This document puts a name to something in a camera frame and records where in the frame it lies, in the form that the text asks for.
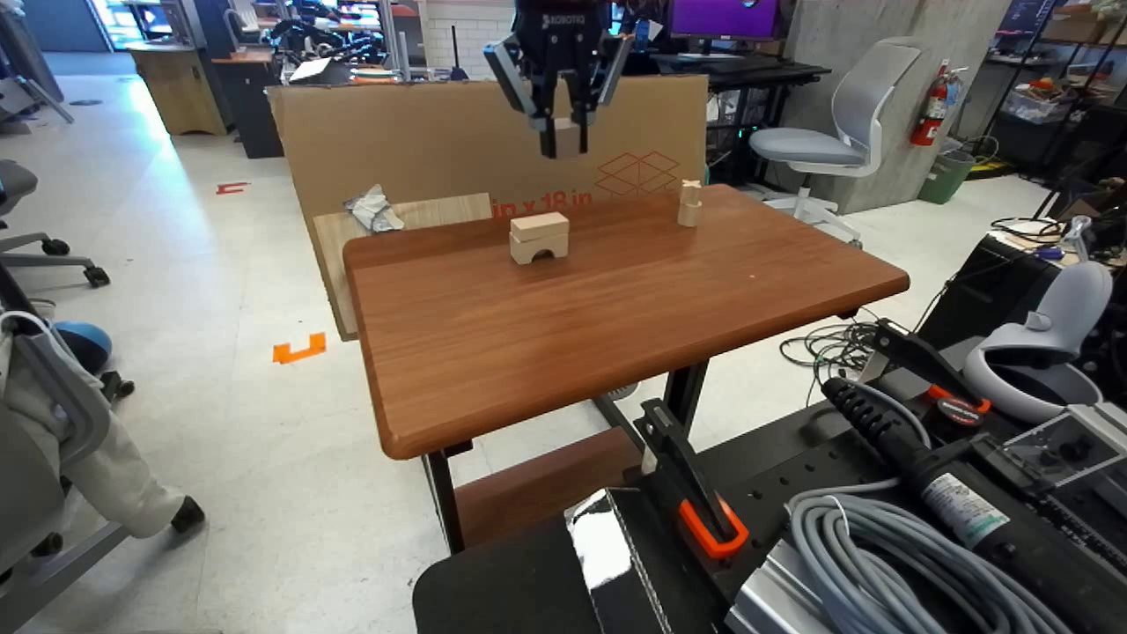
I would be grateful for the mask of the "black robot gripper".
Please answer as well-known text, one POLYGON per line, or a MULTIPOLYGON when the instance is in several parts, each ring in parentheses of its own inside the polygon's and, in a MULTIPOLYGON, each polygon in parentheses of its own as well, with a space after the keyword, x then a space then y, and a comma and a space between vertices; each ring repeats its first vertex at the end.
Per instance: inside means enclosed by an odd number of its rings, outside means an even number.
POLYGON ((613 0, 516 0, 505 42, 483 50, 505 97, 536 116, 540 152, 557 159, 554 91, 566 79, 578 152, 590 123, 618 96, 631 38, 613 32, 613 0))

